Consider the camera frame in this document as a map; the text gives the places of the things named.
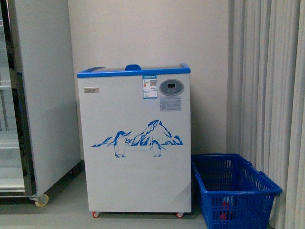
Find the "temperature display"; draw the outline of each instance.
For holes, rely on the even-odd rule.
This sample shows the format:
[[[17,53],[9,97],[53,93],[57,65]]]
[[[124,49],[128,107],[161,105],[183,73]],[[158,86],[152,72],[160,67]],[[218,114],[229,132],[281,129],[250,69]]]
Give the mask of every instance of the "temperature display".
[[[175,83],[168,83],[167,88],[175,88],[176,84]]]

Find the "white wall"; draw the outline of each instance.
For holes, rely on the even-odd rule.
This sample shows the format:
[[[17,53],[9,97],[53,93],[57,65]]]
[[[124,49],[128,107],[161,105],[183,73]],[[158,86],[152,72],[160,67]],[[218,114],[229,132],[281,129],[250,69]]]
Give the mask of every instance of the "white wall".
[[[225,152],[226,0],[69,0],[74,74],[93,66],[191,68],[192,153]]]

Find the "penguin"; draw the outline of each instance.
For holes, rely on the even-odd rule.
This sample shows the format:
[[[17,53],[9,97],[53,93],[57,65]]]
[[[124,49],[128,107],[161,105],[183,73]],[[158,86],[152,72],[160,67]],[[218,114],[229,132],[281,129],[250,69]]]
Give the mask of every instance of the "penguin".
[[[162,147],[158,141],[156,140],[152,140],[152,142],[150,143],[150,145],[152,146],[150,148],[150,150],[152,150],[153,153],[153,157],[161,157],[161,150],[165,149],[164,147]]]
[[[126,157],[125,156],[126,145],[129,146],[129,143],[125,140],[124,137],[127,135],[129,135],[129,133],[126,134],[124,131],[119,131],[116,134],[114,141],[112,141],[108,144],[108,146],[113,145],[115,157]]]

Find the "white curtain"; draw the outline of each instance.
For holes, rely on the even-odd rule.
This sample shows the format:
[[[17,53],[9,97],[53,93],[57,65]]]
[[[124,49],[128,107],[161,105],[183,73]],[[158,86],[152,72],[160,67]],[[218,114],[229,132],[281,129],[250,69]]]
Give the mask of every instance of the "white curtain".
[[[227,152],[283,189],[270,225],[304,229],[305,0],[231,0],[230,14]]]

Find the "glass door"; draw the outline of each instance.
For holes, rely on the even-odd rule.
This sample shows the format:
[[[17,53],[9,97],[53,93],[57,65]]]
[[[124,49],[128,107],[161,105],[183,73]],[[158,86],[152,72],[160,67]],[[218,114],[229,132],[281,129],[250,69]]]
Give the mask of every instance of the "glass door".
[[[21,120],[15,115],[19,109],[17,86],[10,75],[13,69],[10,38],[4,31],[0,14],[0,195],[25,193],[17,127]]]

